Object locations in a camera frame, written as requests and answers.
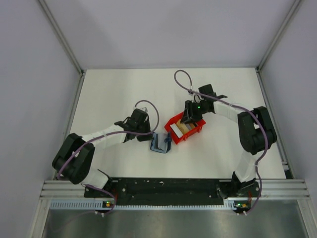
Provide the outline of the white credit card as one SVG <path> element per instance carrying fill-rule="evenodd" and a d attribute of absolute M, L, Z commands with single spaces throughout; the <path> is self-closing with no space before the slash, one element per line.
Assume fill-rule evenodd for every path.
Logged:
<path fill-rule="evenodd" d="M 170 127 L 178 138 L 181 138 L 183 136 L 183 133 L 176 124 L 172 124 Z"/>

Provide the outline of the red plastic bin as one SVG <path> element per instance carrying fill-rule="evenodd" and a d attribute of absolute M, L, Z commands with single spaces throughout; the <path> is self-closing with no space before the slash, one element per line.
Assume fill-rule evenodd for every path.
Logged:
<path fill-rule="evenodd" d="M 184 113 L 179 113 L 172 117 L 164 126 L 167 132 L 170 132 L 171 138 L 175 144 L 186 141 L 190 136 L 200 133 L 206 122 L 202 119 L 198 122 L 188 124 L 181 123 Z"/>

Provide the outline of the blue leather card holder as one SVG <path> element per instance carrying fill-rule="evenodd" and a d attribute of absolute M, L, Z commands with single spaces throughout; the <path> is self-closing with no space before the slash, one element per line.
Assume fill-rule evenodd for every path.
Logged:
<path fill-rule="evenodd" d="M 171 132 L 153 133 L 153 139 L 150 144 L 150 150 L 158 153 L 166 154 L 171 150 Z"/>

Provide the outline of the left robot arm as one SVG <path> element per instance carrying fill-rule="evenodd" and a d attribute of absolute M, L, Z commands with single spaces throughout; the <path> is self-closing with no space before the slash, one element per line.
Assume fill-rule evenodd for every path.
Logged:
<path fill-rule="evenodd" d="M 123 121 L 115 122 L 107 129 L 79 136 L 68 135 L 55 156 L 52 166 L 59 180 L 68 180 L 72 184 L 88 183 L 95 186 L 100 196 L 112 192 L 108 177 L 91 164 L 98 147 L 105 149 L 137 138 L 138 141 L 151 140 L 149 116 L 146 110 L 135 108 L 132 115 Z"/>

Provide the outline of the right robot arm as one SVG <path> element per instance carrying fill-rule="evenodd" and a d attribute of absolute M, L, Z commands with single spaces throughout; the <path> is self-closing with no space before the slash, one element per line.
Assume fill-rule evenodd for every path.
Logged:
<path fill-rule="evenodd" d="M 258 165 L 268 149 L 277 141 L 277 135 L 268 110 L 264 106 L 247 109 L 217 95 L 210 84 L 199 88 L 198 101 L 185 101 L 181 123 L 197 123 L 206 113 L 221 115 L 237 123 L 239 141 L 243 148 L 240 162 L 232 174 L 230 189 L 243 196 L 255 184 Z"/>

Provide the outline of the gold credit card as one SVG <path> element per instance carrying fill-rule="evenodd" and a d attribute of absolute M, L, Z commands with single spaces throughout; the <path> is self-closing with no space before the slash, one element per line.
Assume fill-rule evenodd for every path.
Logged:
<path fill-rule="evenodd" d="M 182 123 L 177 124 L 177 127 L 184 135 L 190 131 L 190 129 L 185 124 L 182 124 Z"/>

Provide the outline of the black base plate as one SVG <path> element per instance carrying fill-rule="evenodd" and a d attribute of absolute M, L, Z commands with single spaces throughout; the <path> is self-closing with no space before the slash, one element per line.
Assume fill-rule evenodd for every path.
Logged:
<path fill-rule="evenodd" d="M 255 198 L 260 186 L 255 180 L 214 178 L 116 178 L 103 187 L 118 205 L 222 205 L 229 197 Z"/>

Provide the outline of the aluminium front rail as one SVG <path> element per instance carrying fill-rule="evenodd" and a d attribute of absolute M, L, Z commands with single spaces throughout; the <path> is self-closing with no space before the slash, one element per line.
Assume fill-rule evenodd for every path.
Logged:
<path fill-rule="evenodd" d="M 234 185 L 229 179 L 206 178 L 114 178 L 104 188 L 118 199 L 135 195 L 206 195 L 211 199 L 243 199 L 261 195 L 262 199 L 307 199 L 302 179 L 264 179 L 249 185 Z"/>

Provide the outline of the left aluminium frame post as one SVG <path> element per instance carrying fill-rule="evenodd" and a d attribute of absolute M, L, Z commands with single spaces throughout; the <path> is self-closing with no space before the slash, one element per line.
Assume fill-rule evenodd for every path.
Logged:
<path fill-rule="evenodd" d="M 43 14 L 47 18 L 54 34 L 56 35 L 60 45 L 62 46 L 64 52 L 66 53 L 66 56 L 76 69 L 79 75 L 83 75 L 84 70 L 80 66 L 73 50 L 71 49 L 64 33 L 62 32 L 57 20 L 55 19 L 52 11 L 50 10 L 47 2 L 45 0 L 36 0 L 37 4 L 39 5 L 40 9 L 42 10 Z"/>

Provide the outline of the aluminium frame post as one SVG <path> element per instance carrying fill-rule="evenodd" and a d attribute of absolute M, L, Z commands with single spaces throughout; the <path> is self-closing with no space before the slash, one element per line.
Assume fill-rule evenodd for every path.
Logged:
<path fill-rule="evenodd" d="M 284 17 L 281 25 L 278 28 L 278 31 L 276 32 L 274 38 L 272 39 L 269 47 L 265 51 L 265 54 L 263 55 L 260 63 L 256 67 L 256 72 L 257 73 L 260 73 L 262 71 L 262 69 L 264 68 L 264 66 L 266 65 L 267 61 L 269 60 L 269 58 L 273 54 L 275 48 L 279 44 L 279 42 L 282 39 L 285 31 L 287 30 L 287 28 L 291 24 L 293 18 L 295 17 L 296 13 L 300 9 L 300 7 L 301 7 L 303 2 L 304 2 L 303 0 L 294 0 L 292 2 L 292 5 L 291 5 L 290 9 L 288 10 L 286 16 Z"/>
<path fill-rule="evenodd" d="M 54 34 L 56 35 L 60 45 L 62 46 L 64 52 L 66 53 L 66 56 L 76 69 L 79 75 L 83 75 L 84 70 L 80 66 L 73 50 L 71 49 L 64 33 L 62 32 L 57 20 L 55 19 L 52 11 L 50 10 L 47 2 L 45 0 L 36 0 L 37 4 L 39 5 L 40 9 L 42 10 L 43 14 L 47 18 Z"/>

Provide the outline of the right aluminium frame post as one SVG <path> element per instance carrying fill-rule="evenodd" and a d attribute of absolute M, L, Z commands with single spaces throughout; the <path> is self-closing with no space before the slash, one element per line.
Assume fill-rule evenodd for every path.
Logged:
<path fill-rule="evenodd" d="M 257 73 L 260 73 L 262 71 L 262 69 L 264 68 L 264 66 L 266 65 L 267 61 L 269 60 L 269 58 L 273 54 L 275 48 L 279 44 L 279 42 L 282 39 L 285 31 L 287 30 L 287 28 L 291 24 L 293 18 L 295 17 L 296 13 L 300 9 L 300 7 L 301 7 L 303 2 L 304 2 L 303 0 L 294 0 L 292 2 L 292 5 L 291 5 L 290 9 L 288 10 L 286 16 L 284 17 L 281 25 L 278 28 L 278 31 L 276 32 L 274 38 L 272 39 L 269 47 L 265 51 L 265 54 L 263 55 L 260 63 L 256 67 L 256 72 Z"/>

